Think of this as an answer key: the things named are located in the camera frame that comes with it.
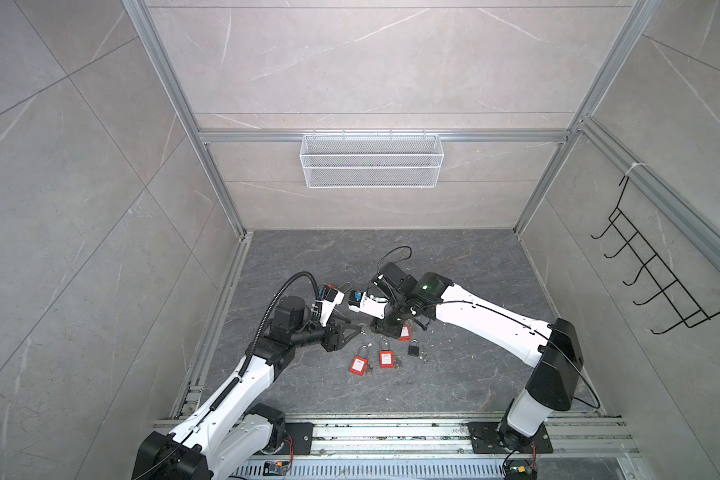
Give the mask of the red padlock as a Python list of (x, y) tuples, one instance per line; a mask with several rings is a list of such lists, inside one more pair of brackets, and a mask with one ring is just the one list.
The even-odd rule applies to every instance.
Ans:
[(352, 374), (364, 376), (372, 371), (369, 356), (371, 348), (371, 343), (365, 343), (358, 348), (357, 353), (353, 357), (349, 366), (349, 371)]
[(399, 341), (409, 341), (411, 339), (411, 330), (408, 325), (404, 325), (401, 329)]
[(379, 340), (378, 357), (379, 365), (382, 369), (397, 369), (402, 366), (402, 362), (401, 360), (397, 359), (397, 356), (388, 338), (381, 338)]

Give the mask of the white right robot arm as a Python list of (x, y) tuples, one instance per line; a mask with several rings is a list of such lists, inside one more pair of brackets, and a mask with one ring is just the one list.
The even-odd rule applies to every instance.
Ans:
[(373, 318), (375, 332), (398, 338), (406, 321), (425, 317), (469, 331), (532, 368), (497, 427), (505, 448), (529, 446), (551, 413), (571, 409), (582, 378), (583, 355), (570, 322), (523, 316), (470, 293), (443, 275), (427, 272), (416, 279), (393, 262), (381, 267), (371, 287), (378, 292), (354, 292), (348, 304)]

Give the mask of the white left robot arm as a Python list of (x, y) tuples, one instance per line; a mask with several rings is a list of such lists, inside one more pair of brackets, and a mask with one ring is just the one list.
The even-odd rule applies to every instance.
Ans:
[(313, 274), (292, 275), (276, 292), (235, 370), (169, 433), (152, 432), (139, 446), (135, 479), (227, 479), (257, 452), (287, 442), (283, 412), (258, 402), (293, 361), (297, 348), (343, 348), (359, 328), (335, 308), (344, 300)]

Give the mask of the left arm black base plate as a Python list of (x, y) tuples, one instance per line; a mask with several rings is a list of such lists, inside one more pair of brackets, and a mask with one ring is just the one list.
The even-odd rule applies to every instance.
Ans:
[(310, 455), (315, 425), (310, 422), (287, 422), (286, 436), (293, 441), (293, 453), (303, 456)]

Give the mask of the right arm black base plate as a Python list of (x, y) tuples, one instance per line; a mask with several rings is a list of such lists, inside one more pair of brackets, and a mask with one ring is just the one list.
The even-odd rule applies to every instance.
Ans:
[(469, 422), (469, 439), (475, 454), (499, 454), (516, 450), (523, 454), (550, 454), (554, 451), (544, 423), (532, 437), (515, 431), (503, 422)]

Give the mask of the aluminium frame left rail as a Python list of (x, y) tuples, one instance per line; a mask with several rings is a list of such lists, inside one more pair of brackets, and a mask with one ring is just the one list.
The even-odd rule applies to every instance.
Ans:
[(213, 303), (208, 321), (202, 331), (200, 342), (181, 384), (177, 398), (168, 415), (169, 420), (187, 418), (201, 404), (202, 392), (210, 369), (213, 355), (227, 318), (229, 305), (243, 269), (249, 250), (252, 233), (245, 233), (235, 246), (227, 270), (222, 277), (218, 295)]

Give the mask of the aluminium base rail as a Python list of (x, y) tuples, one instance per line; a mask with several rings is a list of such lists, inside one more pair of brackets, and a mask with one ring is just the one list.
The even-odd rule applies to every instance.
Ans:
[[(498, 457), (475, 454), (469, 439), (469, 422), (499, 422), (494, 414), (406, 414), (398, 417), (369, 414), (292, 415), (287, 422), (315, 425), (310, 455), (315, 458), (416, 458), (416, 457)], [(620, 417), (585, 412), (554, 414), (545, 422), (554, 451), (533, 454), (549, 458), (629, 458), (639, 449)]]

